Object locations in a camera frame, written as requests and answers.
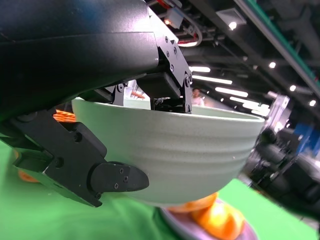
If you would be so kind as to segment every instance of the black machine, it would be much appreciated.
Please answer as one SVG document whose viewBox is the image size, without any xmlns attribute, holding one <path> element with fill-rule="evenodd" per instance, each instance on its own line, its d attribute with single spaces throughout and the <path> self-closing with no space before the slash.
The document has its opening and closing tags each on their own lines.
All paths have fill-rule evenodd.
<svg viewBox="0 0 320 240">
<path fill-rule="evenodd" d="M 155 35 L 146 3 L 0 0 L 0 23 L 0 140 L 20 153 L 14 165 L 94 207 L 104 192 L 148 187 L 140 169 L 106 162 L 84 124 L 53 118 L 77 96 L 123 105 L 132 79 L 152 110 L 191 113 L 189 66 L 175 41 Z"/>
<path fill-rule="evenodd" d="M 249 176 L 253 187 L 287 209 L 320 222 L 320 167 L 296 154 L 299 136 L 264 130 L 255 146 L 261 156 Z"/>
</svg>

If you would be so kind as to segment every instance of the green tablecloth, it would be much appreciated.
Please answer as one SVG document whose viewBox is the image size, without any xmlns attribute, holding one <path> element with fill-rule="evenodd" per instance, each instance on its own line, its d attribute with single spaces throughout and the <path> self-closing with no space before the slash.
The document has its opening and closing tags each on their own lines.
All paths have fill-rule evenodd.
<svg viewBox="0 0 320 240">
<path fill-rule="evenodd" d="M 12 150 L 0 143 L 0 239 L 3 240 L 178 240 L 156 208 L 121 194 L 104 194 L 92 208 L 38 183 L 19 179 Z M 316 240 L 316 231 L 238 180 L 220 191 L 238 208 L 260 240 Z"/>
</svg>

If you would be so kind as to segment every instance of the ribbed bowl exterior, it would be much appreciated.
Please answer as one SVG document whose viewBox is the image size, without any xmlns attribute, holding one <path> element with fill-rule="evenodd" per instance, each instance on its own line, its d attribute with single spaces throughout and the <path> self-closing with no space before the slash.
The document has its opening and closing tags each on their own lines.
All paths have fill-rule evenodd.
<svg viewBox="0 0 320 240">
<path fill-rule="evenodd" d="M 194 201 L 228 184 L 246 163 L 264 122 L 208 107 L 179 114 L 78 98 L 72 106 L 77 122 L 107 147 L 107 161 L 134 165 L 148 175 L 148 188 L 126 194 L 158 207 Z"/>
</svg>

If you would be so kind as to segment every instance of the person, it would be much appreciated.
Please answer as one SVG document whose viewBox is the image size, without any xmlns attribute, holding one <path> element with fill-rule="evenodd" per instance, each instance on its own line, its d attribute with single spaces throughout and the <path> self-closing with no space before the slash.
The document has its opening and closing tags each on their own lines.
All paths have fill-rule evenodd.
<svg viewBox="0 0 320 240">
<path fill-rule="evenodd" d="M 198 106 L 204 106 L 205 102 L 200 96 L 200 90 L 199 88 L 194 88 L 192 90 L 192 98 L 191 98 L 192 105 L 198 105 Z"/>
</svg>

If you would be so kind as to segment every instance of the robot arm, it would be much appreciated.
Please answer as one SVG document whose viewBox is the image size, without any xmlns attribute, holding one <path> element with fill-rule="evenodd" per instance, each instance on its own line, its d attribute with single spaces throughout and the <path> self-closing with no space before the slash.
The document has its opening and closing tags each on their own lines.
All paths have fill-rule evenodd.
<svg viewBox="0 0 320 240">
<path fill-rule="evenodd" d="M 191 112 L 191 71 L 177 43 L 154 33 L 146 3 L 4 0 L 0 22 L 0 140 L 20 153 L 14 165 L 94 207 L 104 192 L 148 187 L 140 169 L 106 162 L 106 147 L 82 123 L 52 117 L 77 96 L 123 105 L 131 79 L 152 110 Z"/>
</svg>

